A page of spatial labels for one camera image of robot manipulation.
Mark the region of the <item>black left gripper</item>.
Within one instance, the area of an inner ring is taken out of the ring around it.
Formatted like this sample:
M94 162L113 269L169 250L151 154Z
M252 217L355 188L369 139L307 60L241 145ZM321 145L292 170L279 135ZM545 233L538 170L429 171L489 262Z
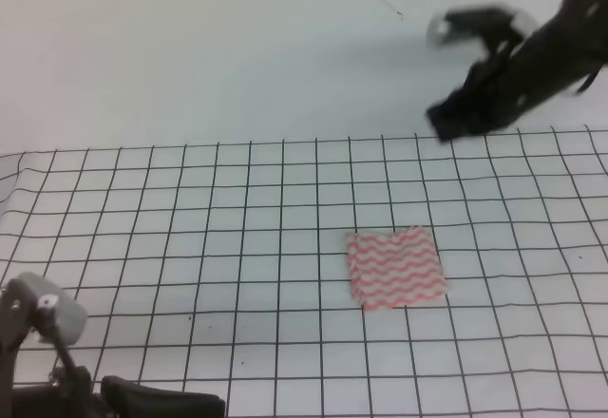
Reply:
M119 417L128 418L222 418L226 408L225 401L215 394L149 388L118 376L103 379L101 397ZM103 403L92 392L85 367L72 372L57 367L46 384L13 390L11 416L102 417Z

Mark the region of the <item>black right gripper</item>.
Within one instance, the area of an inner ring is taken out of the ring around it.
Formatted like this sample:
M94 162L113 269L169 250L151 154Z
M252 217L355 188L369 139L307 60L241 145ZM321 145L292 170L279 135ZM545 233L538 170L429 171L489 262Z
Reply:
M462 87L426 112L440 142L506 128L546 101L546 54L500 53L471 67Z

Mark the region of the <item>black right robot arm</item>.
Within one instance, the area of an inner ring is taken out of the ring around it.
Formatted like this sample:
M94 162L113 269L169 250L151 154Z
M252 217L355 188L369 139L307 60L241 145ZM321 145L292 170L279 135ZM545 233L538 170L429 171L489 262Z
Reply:
M454 8L431 20L427 36L437 47L483 43L465 81L426 113L441 143L479 137L572 85L588 89L607 66L607 0L562 0L541 26L506 5Z

